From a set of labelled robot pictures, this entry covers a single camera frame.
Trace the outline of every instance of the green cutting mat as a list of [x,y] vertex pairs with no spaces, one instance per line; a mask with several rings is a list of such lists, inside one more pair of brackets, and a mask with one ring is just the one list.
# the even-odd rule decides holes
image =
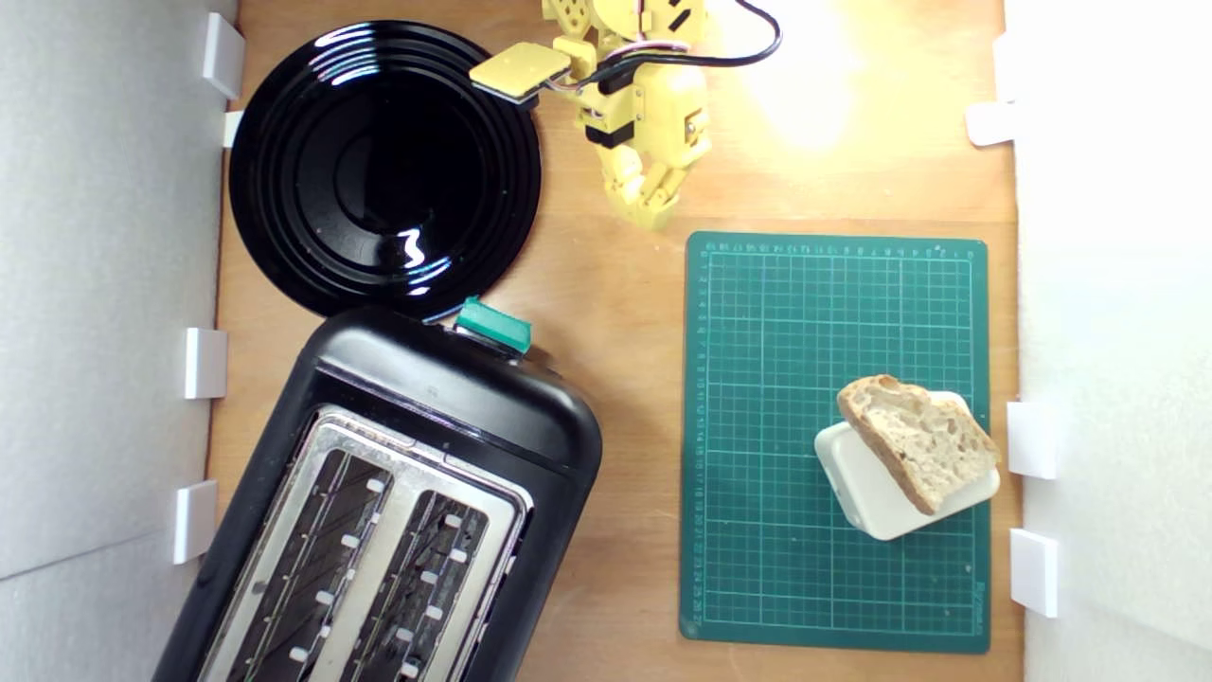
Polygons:
[[854,529],[812,448],[863,376],[989,425],[988,271],[968,240],[699,231],[687,243],[682,634],[984,653],[989,505],[891,543]]

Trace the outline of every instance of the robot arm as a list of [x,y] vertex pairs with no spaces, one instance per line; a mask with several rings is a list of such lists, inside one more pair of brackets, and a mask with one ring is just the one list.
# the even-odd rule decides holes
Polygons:
[[[551,47],[514,45],[470,76],[482,90],[520,105],[533,104],[544,87],[573,101],[577,125],[601,160],[614,211],[644,228],[662,229],[686,176],[711,148],[701,65],[754,63],[781,41],[770,15],[738,2],[776,33],[771,46],[751,57],[686,55],[707,25],[704,0],[542,0],[543,17],[562,30]],[[590,28],[596,29],[593,42],[585,39]]]

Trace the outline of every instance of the white dish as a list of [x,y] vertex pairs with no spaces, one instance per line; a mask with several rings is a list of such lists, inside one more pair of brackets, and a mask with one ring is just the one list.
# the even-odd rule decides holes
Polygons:
[[[931,396],[953,401],[968,411],[967,403],[956,394],[932,391]],[[884,463],[850,424],[842,422],[825,429],[817,435],[814,446],[817,459],[829,477],[846,520],[876,540],[893,540],[978,505],[993,498],[1001,486],[997,470],[993,470],[948,497],[938,514],[927,516],[913,506]]]

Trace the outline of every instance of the wooden surface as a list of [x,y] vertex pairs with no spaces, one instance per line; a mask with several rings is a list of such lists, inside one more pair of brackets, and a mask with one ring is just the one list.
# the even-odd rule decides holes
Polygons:
[[[994,500],[988,655],[690,642],[676,627],[682,273],[696,229],[979,237],[989,243],[994,437],[1017,392],[1016,212],[1010,149],[974,149],[964,108],[993,97],[995,0],[765,0],[787,39],[772,59],[708,73],[715,148],[663,234],[610,214],[572,110],[537,111],[545,160],[533,234],[485,299],[534,322],[536,343],[587,396],[605,436],[601,475],[520,678],[742,682],[1023,678],[1010,601],[1017,480]],[[498,51],[555,35],[534,0],[241,0],[245,96],[296,46],[339,25],[408,18]],[[762,24],[726,1],[701,51],[745,52]],[[720,30],[727,27],[727,33]],[[242,102],[235,102],[240,108]],[[218,325],[228,397],[215,406],[210,475],[225,505],[318,317],[251,263],[224,208]]]

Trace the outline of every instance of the slice of bread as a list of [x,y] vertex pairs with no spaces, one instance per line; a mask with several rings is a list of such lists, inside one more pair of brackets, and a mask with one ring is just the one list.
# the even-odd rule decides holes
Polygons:
[[1001,462],[962,406],[887,374],[853,382],[837,394],[837,407],[921,514],[938,514],[948,495]]

